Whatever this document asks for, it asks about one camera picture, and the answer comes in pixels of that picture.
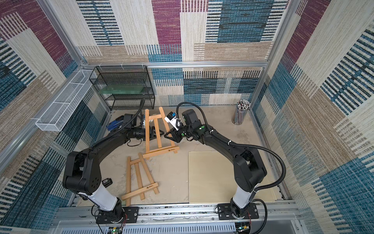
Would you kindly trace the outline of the wooden tabletop easel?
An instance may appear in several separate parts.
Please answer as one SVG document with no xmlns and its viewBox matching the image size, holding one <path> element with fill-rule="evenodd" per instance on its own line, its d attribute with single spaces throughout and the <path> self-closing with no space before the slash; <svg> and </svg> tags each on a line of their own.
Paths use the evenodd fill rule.
<svg viewBox="0 0 374 234">
<path fill-rule="evenodd" d="M 178 151 L 180 150 L 180 147 L 171 141 L 170 141 L 170 146 L 167 146 L 167 147 L 162 146 L 159 121 L 161 120 L 163 122 L 167 132 L 170 130 L 170 127 L 168 123 L 164 120 L 164 117 L 166 117 L 166 115 L 162 107 L 159 107 L 159 114 L 152 115 L 152 116 L 150 115 L 149 109 L 145 110 L 145 128 L 149 128 L 150 122 L 153 121 L 155 131 L 156 131 L 156 141 L 157 141 L 157 148 L 151 150 L 149 137 L 148 136 L 146 137 L 146 140 L 145 140 L 146 152 L 143 155 L 143 158 L 145 159 L 149 159 L 149 158 L 163 155 L 163 154 L 170 153 L 170 152 L 177 154 Z"/>
<path fill-rule="evenodd" d="M 149 185 L 143 184 L 140 167 L 143 168 L 150 183 Z M 131 205 L 131 199 L 134 197 L 139 196 L 141 200 L 144 200 L 145 193 L 148 191 L 153 190 L 156 195 L 159 194 L 159 184 L 154 181 L 153 176 L 151 175 L 151 172 L 145 162 L 143 154 L 139 153 L 138 158 L 135 160 L 132 160 L 131 157 L 127 157 L 126 169 L 126 194 L 121 196 L 121 200 L 126 206 Z M 136 190 L 131 189 L 132 177 L 134 177 L 137 182 L 138 188 Z"/>
</svg>

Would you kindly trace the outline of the plywood board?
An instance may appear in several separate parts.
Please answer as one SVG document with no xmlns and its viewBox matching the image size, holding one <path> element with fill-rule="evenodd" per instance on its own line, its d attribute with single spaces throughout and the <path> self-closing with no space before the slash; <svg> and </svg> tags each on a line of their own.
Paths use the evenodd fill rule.
<svg viewBox="0 0 374 234">
<path fill-rule="evenodd" d="M 189 152 L 190 203 L 229 203 L 236 190 L 228 159 L 216 151 Z"/>
</svg>

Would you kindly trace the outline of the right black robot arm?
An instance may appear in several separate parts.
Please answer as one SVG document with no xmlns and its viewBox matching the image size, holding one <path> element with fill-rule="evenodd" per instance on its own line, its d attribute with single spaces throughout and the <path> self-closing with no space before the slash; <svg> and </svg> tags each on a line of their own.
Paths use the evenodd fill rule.
<svg viewBox="0 0 374 234">
<path fill-rule="evenodd" d="M 179 143 L 188 138 L 209 146 L 227 158 L 233 165 L 234 179 L 237 190 L 231 204 L 234 208 L 243 210 L 255 197 L 255 189 L 267 175 L 267 170 L 257 148 L 250 146 L 235 146 L 234 142 L 219 134 L 207 123 L 201 123 L 193 109 L 182 113 L 185 123 L 170 112 L 164 120 L 173 126 L 165 138 Z"/>
</svg>

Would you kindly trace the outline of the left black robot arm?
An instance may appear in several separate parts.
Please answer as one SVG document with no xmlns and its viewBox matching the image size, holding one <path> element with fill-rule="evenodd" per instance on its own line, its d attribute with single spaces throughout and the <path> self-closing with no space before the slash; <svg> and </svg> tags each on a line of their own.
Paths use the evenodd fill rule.
<svg viewBox="0 0 374 234">
<path fill-rule="evenodd" d="M 66 159 L 62 186 L 71 192 L 87 198 L 104 212 L 122 211 L 119 198 L 109 193 L 102 184 L 101 162 L 115 149 L 131 141 L 156 138 L 154 127 L 137 125 L 140 116 L 124 114 L 112 121 L 107 129 L 109 134 L 80 152 L 71 152 Z"/>
</svg>

